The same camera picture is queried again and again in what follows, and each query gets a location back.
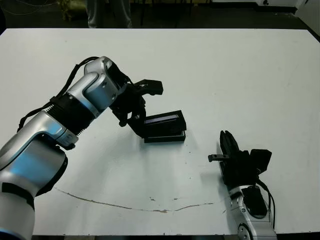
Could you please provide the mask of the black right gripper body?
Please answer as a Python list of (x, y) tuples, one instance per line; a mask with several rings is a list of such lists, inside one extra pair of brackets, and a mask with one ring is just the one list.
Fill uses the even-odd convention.
[(223, 183), (227, 187), (254, 185), (258, 170), (247, 150), (226, 154), (209, 154), (208, 161), (219, 162)]

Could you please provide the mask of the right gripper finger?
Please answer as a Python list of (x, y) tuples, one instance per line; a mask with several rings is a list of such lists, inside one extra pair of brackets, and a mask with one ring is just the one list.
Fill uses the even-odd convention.
[(229, 132), (225, 131), (225, 149), (227, 151), (227, 155), (230, 157), (234, 157), (240, 152), (237, 141), (234, 136)]
[(229, 156), (230, 155), (230, 144), (231, 144), (230, 133), (228, 131), (221, 130), (219, 141), (220, 141), (220, 148), (221, 148), (222, 153), (224, 155)]

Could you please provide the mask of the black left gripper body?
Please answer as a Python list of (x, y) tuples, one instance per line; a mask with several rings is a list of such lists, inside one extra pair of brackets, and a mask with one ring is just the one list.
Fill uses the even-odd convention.
[(128, 123), (128, 114), (133, 112), (138, 105), (137, 88), (115, 63), (109, 68), (109, 76), (120, 90), (109, 108), (119, 120), (119, 125), (124, 127)]

